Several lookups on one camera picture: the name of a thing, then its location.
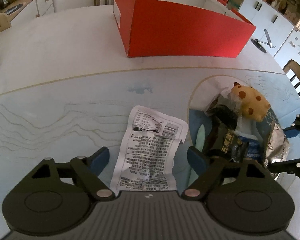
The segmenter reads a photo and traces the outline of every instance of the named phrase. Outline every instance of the white table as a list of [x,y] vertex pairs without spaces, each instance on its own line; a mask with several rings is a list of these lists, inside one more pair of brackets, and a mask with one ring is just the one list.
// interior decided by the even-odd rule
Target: white table
[[[282,126],[300,113],[289,79],[250,41],[237,58],[127,58],[112,10],[68,10],[0,33],[0,237],[8,230],[3,198],[44,157],[67,162],[108,146],[110,162],[100,178],[109,185],[135,105],[187,121],[197,85],[220,76],[263,93]],[[289,158],[300,157],[300,137],[290,142]],[[179,191],[189,176],[190,145],[188,135],[174,159]],[[286,175],[281,184],[296,203],[289,231],[300,237],[300,182],[294,178]]]

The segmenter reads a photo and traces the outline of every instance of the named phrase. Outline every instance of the plush toy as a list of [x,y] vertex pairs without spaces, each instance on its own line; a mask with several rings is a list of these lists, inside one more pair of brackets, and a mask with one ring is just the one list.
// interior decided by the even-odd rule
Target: plush toy
[[262,122],[268,113],[270,104],[259,91],[253,87],[242,86],[235,82],[231,93],[240,98],[243,116],[257,122]]

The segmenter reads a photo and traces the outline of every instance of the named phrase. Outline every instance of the white cabinet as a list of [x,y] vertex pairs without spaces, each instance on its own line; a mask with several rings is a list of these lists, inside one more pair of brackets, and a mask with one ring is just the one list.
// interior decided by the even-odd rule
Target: white cabinet
[[[283,15],[277,13],[274,15],[273,21],[267,28],[271,42],[275,48],[264,46],[265,49],[274,56],[280,49],[282,44],[285,42],[291,31],[293,30],[293,24],[290,23]],[[266,35],[264,34],[261,38],[262,41],[267,41]]]
[[260,0],[243,0],[238,12],[246,17],[249,21],[252,21],[259,6]]
[[52,0],[37,0],[39,15],[42,16],[52,5]]
[[275,12],[276,11],[271,6],[260,1],[257,12],[251,21],[251,23],[257,27],[253,33],[254,38],[261,40],[262,36],[265,34],[264,29],[268,29],[271,25]]
[[300,65],[300,31],[293,30],[274,59],[283,68],[290,59]]
[[49,9],[44,13],[44,15],[52,14],[54,13],[54,7],[53,4],[50,5]]
[[244,0],[239,12],[257,27],[253,38],[267,41],[264,29],[268,30],[275,48],[264,47],[272,56],[277,53],[293,30],[293,24],[263,0]]
[[36,17],[38,17],[37,3],[35,0],[33,0],[11,21],[11,26],[13,27],[28,22]]
[[36,17],[54,13],[53,0],[33,0],[11,21],[11,25],[26,23]]

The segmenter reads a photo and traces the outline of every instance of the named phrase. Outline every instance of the light green object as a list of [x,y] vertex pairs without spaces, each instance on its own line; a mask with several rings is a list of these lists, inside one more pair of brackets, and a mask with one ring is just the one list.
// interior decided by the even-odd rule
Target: light green object
[[[206,130],[204,129],[204,125],[202,124],[199,128],[198,134],[197,134],[197,140],[195,142],[195,147],[202,151],[204,141],[206,139]],[[189,183],[188,187],[198,178],[199,176],[195,173],[194,169],[191,169],[190,171],[190,177],[189,177]]]

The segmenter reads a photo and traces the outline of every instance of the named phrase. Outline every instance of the kitchen counter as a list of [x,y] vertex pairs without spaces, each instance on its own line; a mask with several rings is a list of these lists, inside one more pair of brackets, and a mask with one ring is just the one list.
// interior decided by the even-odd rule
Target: kitchen counter
[[33,0],[16,0],[12,4],[10,4],[9,6],[7,6],[7,8],[4,8],[3,10],[1,10],[0,13],[4,13],[6,10],[8,10],[8,9],[10,9],[10,8],[18,5],[18,4],[23,3],[23,5],[22,5],[22,7],[20,9],[18,9],[14,13],[8,15],[8,20],[11,22],[18,15],[18,13],[20,13],[32,1]]

